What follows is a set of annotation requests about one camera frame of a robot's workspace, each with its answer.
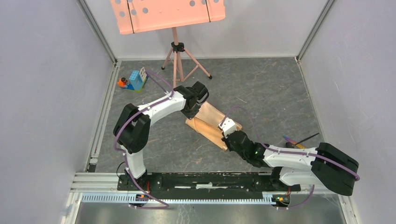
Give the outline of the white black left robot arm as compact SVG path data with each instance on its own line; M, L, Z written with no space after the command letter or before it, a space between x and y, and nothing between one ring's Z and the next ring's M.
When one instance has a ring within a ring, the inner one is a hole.
M151 103L140 106L130 103L123 108L113 129L113 146L123 153L131 187L141 190L147 184L142 150L148 142L151 126L174 112L194 118L208 97L206 86L197 81L191 87L177 86Z

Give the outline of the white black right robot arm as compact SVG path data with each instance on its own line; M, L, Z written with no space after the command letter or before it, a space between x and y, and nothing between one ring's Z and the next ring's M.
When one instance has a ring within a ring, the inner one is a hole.
M254 167L273 168L270 185L282 190L293 185L322 185L343 196L351 196L361 178L359 163L333 145L321 142L318 147L295 149L253 142L243 131L224 134L222 141Z

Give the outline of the peach satin napkin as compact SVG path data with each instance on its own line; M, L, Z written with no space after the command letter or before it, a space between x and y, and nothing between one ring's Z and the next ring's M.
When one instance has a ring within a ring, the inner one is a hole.
M224 116L225 114L217 108L205 102L201 105L197 115L192 119L186 119L185 123L220 149L227 150L225 142L221 140L223 138L222 131L218 127Z

